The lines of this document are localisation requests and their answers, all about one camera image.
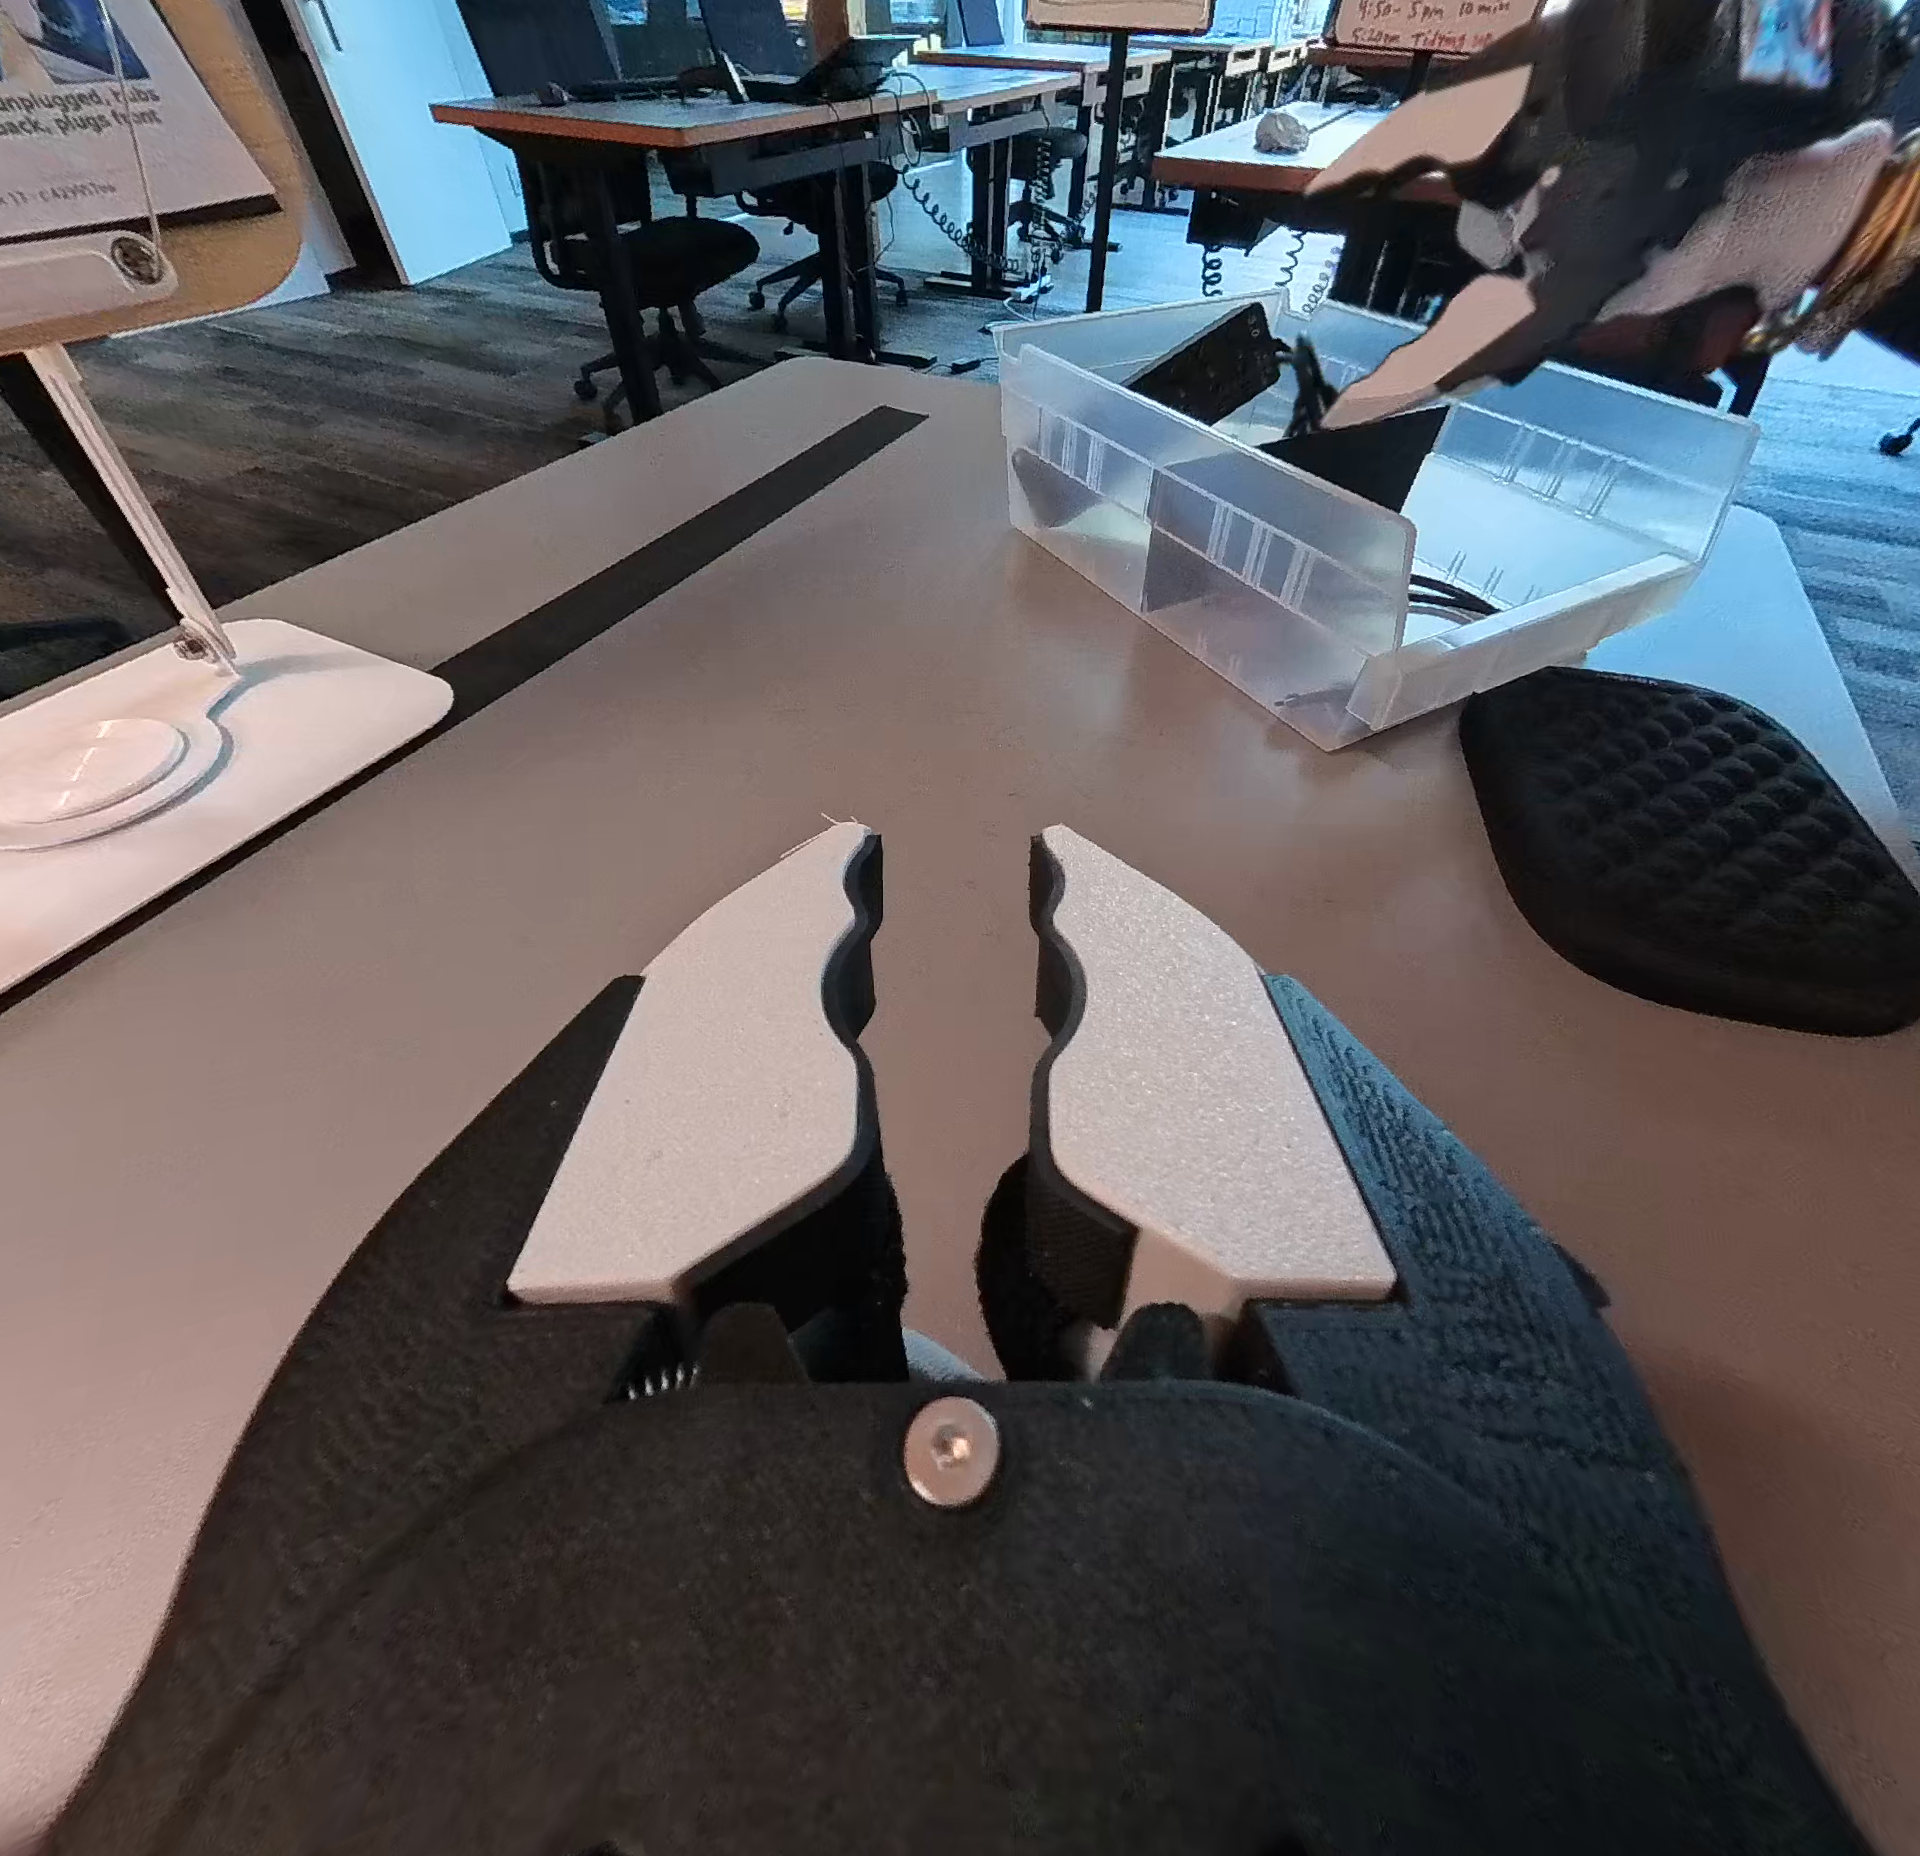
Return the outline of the black mesh wrist rest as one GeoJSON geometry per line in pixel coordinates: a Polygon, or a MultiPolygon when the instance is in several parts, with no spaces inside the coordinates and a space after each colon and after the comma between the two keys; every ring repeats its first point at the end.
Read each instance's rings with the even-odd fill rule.
{"type": "Polygon", "coordinates": [[[1769,1031],[1917,1022],[1917,882],[1756,705],[1542,668],[1456,735],[1514,907],[1586,977],[1769,1031]]]}

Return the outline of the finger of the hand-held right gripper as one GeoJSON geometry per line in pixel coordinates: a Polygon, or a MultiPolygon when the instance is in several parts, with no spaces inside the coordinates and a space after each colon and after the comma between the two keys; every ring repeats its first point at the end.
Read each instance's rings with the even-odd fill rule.
{"type": "Polygon", "coordinates": [[[1542,172],[1528,164],[1525,120],[1535,67],[1473,72],[1400,104],[1308,177],[1308,201],[1441,201],[1451,205],[1514,210],[1542,172]]]}
{"type": "Polygon", "coordinates": [[[1344,386],[1324,430],[1391,422],[1452,390],[1471,390],[1542,353],[1535,287],[1521,274],[1483,274],[1433,325],[1344,386]]]}

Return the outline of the black office chair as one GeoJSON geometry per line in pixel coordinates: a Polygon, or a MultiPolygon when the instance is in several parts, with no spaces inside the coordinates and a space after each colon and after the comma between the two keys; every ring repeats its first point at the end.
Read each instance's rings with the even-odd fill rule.
{"type": "MultiPolygon", "coordinates": [[[[592,0],[456,0],[478,64],[498,100],[567,105],[579,94],[620,94],[617,58],[592,0]]],[[[617,300],[601,231],[625,251],[627,313],[649,371],[674,385],[720,386],[699,350],[699,295],[755,262],[755,236],[728,222],[655,216],[649,152],[586,163],[579,149],[540,156],[513,147],[527,243],[558,289],[617,300]]]]}
{"type": "MultiPolygon", "coordinates": [[[[822,58],[811,58],[798,38],[791,33],[781,0],[699,0],[701,21],[707,29],[707,46],[728,80],[728,94],[755,104],[774,105],[822,105],[827,100],[861,100],[879,94],[884,76],[897,69],[910,46],[912,33],[877,33],[877,38],[848,38],[837,43],[822,58]]],[[[811,147],[827,147],[827,137],[787,141],[774,143],[774,149],[757,149],[748,143],[755,156],[787,160],[798,156],[811,147]]],[[[882,160],[870,160],[861,164],[861,180],[868,188],[865,201],[865,231],[868,254],[872,255],[872,205],[888,201],[897,188],[894,169],[882,160]]],[[[787,228],[804,228],[819,236],[822,222],[831,231],[831,205],[846,202],[850,212],[850,169],[846,175],[804,175],[798,180],[757,180],[751,188],[736,188],[736,201],[744,212],[757,219],[780,219],[787,228]]],[[[830,293],[830,269],[831,251],[822,255],[819,251],[811,258],[777,269],[765,284],[748,289],[748,305],[765,309],[765,289],[774,284],[791,284],[780,305],[774,309],[774,330],[787,333],[788,305],[811,289],[822,287],[822,300],[830,293]]]]}

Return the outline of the wooden office desk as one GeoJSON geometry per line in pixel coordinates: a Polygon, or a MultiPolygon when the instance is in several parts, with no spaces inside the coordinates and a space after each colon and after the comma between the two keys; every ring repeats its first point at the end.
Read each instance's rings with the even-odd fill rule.
{"type": "Polygon", "coordinates": [[[1426,325],[1481,264],[1456,236],[1456,194],[1441,164],[1374,163],[1368,137],[1406,143],[1404,105],[1295,109],[1308,129],[1297,149],[1261,149],[1258,120],[1229,126],[1162,149],[1154,175],[1191,191],[1187,241],[1254,251],[1271,231],[1330,236],[1330,262],[1297,262],[1308,282],[1328,279],[1324,300],[1426,325]]]}
{"type": "Polygon", "coordinates": [[[912,132],[951,149],[999,149],[1055,126],[1051,100],[1079,90],[1079,76],[1044,69],[910,67],[861,100],[728,104],[707,98],[444,100],[440,126],[458,126],[510,152],[542,282],[595,295],[611,342],[617,390],[601,403],[609,430],[620,409],[632,422],[662,414],[657,379],[717,385],[717,358],[755,357],[701,339],[690,316],[724,274],[720,222],[617,210],[617,180],[655,163],[686,177],[692,201],[765,197],[804,188],[822,202],[827,339],[831,358],[888,362],[924,371],[931,362],[891,353],[879,333],[877,225],[870,172],[891,164],[912,132]]]}

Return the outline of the person's right hand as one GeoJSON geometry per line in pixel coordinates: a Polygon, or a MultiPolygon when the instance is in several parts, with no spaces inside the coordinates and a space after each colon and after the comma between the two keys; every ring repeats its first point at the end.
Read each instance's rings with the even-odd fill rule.
{"type": "Polygon", "coordinates": [[[1675,251],[1656,251],[1600,321],[1656,319],[1747,289],[1761,316],[1799,302],[1835,258],[1891,164],[1895,132],[1867,120],[1833,141],[1742,163],[1675,251]]]}

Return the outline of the instruction sheet on board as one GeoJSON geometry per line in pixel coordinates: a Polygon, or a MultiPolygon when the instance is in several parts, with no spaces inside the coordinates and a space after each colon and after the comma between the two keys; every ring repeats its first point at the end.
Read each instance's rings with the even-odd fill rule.
{"type": "Polygon", "coordinates": [[[301,255],[292,134],[236,0],[154,0],[273,183],[268,216],[3,243],[3,357],[198,321],[270,295],[301,255]]]}

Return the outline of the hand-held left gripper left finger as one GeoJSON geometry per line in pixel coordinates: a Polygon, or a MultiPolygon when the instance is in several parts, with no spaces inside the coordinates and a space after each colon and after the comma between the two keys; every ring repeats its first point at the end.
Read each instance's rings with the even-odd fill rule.
{"type": "Polygon", "coordinates": [[[839,821],[690,921],[625,1025],[508,1273],[529,1306],[713,1311],[877,1153],[882,838],[839,821]]]}

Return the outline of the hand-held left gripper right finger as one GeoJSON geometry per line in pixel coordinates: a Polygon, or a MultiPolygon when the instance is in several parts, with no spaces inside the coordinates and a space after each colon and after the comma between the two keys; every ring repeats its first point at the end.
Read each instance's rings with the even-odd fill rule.
{"type": "Polygon", "coordinates": [[[1088,1362],[1184,1306],[1387,1305],[1400,1276],[1258,960],[1066,824],[1033,838],[1028,1270],[1088,1362]]]}

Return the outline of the clear plastic bin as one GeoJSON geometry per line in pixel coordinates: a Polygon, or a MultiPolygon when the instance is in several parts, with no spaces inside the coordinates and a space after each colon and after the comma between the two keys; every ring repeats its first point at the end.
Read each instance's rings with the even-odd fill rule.
{"type": "Polygon", "coordinates": [[[1271,289],[1003,321],[994,347],[1014,523],[1276,718],[1281,603],[1317,564],[1394,582],[1421,563],[1504,604],[1456,632],[1433,714],[1574,668],[1668,614],[1758,446],[1758,426],[1731,412],[1540,364],[1445,398],[1452,414],[1394,516],[1258,453],[1292,414],[1292,371],[1216,426],[1125,386],[1250,300],[1276,337],[1308,337],[1336,390],[1415,337],[1335,300],[1303,319],[1271,289]]]}

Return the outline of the black bin divider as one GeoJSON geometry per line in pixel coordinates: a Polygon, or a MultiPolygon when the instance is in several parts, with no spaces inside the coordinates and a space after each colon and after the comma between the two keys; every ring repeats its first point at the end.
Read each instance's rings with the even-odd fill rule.
{"type": "Polygon", "coordinates": [[[1360,426],[1318,426],[1311,434],[1303,430],[1266,439],[1258,453],[1356,498],[1404,516],[1411,483],[1451,414],[1451,403],[1431,403],[1360,426]]]}

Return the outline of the gold wrist bangles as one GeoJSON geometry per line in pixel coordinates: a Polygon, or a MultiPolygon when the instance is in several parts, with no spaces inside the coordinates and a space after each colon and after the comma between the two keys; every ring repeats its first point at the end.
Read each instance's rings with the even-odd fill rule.
{"type": "Polygon", "coordinates": [[[1830,358],[1843,339],[1886,309],[1895,287],[1917,279],[1917,132],[1905,132],[1886,172],[1867,191],[1864,212],[1828,270],[1803,300],[1756,325],[1738,357],[1803,350],[1830,358]]]}

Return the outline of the white board stand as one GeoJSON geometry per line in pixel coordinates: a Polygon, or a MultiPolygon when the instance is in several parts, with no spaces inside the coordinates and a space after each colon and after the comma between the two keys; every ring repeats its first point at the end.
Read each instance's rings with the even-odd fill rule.
{"type": "Polygon", "coordinates": [[[59,347],[7,393],[76,444],[163,580],[172,641],[3,710],[3,992],[429,735],[451,687],[318,630],[211,614],[59,347]]]}

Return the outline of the long black usb hub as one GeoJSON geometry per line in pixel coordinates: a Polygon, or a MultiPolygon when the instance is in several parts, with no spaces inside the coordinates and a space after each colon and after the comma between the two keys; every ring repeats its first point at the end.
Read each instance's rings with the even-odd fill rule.
{"type": "Polygon", "coordinates": [[[1266,395],[1292,367],[1292,357],[1266,305],[1250,300],[1139,367],[1125,386],[1145,403],[1213,426],[1266,395]]]}

